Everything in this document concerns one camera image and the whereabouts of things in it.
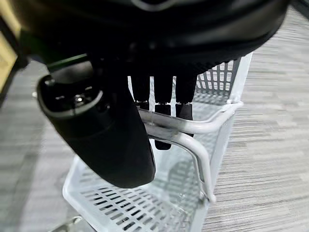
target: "white wire basket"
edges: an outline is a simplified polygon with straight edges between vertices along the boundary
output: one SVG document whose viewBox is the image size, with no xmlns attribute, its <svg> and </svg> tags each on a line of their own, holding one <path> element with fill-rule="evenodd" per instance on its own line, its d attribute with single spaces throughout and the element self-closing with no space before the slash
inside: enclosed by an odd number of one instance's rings
<svg viewBox="0 0 309 232">
<path fill-rule="evenodd" d="M 115 187 L 75 156 L 63 187 L 64 198 L 98 232 L 198 232 L 207 208 L 240 102 L 252 54 L 199 75 L 188 121 L 140 110 L 150 138 L 174 144 L 151 145 L 154 181 L 133 189 Z M 154 109 L 151 80 L 150 110 Z M 175 92 L 172 97 L 175 115 Z M 194 138 L 184 134 L 193 133 Z"/>
</svg>

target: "metal handle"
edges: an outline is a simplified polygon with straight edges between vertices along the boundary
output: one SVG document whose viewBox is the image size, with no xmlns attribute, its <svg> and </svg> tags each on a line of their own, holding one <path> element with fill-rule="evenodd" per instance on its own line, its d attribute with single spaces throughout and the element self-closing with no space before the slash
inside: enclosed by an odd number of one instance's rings
<svg viewBox="0 0 309 232">
<path fill-rule="evenodd" d="M 201 192 L 211 203 L 216 202 L 211 183 L 210 160 L 206 148 L 196 139 L 181 132 L 148 124 L 145 124 L 145 128 L 151 138 L 177 145 L 191 154 L 197 170 Z"/>
<path fill-rule="evenodd" d="M 218 113 L 204 121 L 190 121 L 142 109 L 139 109 L 139 113 L 141 119 L 145 123 L 153 123 L 184 133 L 205 134 L 219 130 L 219 128 L 234 114 L 235 110 L 242 105 L 242 102 L 224 105 Z"/>
</svg>

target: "gray carpet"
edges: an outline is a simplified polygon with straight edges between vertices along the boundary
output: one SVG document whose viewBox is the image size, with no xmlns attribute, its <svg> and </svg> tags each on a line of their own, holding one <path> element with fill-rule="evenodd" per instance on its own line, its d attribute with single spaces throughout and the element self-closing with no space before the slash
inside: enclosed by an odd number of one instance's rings
<svg viewBox="0 0 309 232">
<path fill-rule="evenodd" d="M 253 60 L 204 232 L 309 231 L 309 22 L 291 9 Z M 77 213 L 62 197 L 73 154 L 19 72 L 0 112 L 0 231 L 44 232 Z"/>
</svg>

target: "wooden surface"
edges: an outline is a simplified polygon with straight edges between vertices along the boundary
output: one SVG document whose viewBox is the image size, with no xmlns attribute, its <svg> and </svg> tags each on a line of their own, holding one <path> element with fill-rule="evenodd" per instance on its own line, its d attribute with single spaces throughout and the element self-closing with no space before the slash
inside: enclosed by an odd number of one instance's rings
<svg viewBox="0 0 309 232">
<path fill-rule="evenodd" d="M 16 61 L 16 54 L 0 32 L 0 92 Z"/>
<path fill-rule="evenodd" d="M 15 36 L 18 37 L 20 32 L 20 24 L 18 23 L 16 17 L 13 15 L 10 4 L 7 0 L 0 1 L 0 15 L 7 22 Z"/>
</svg>

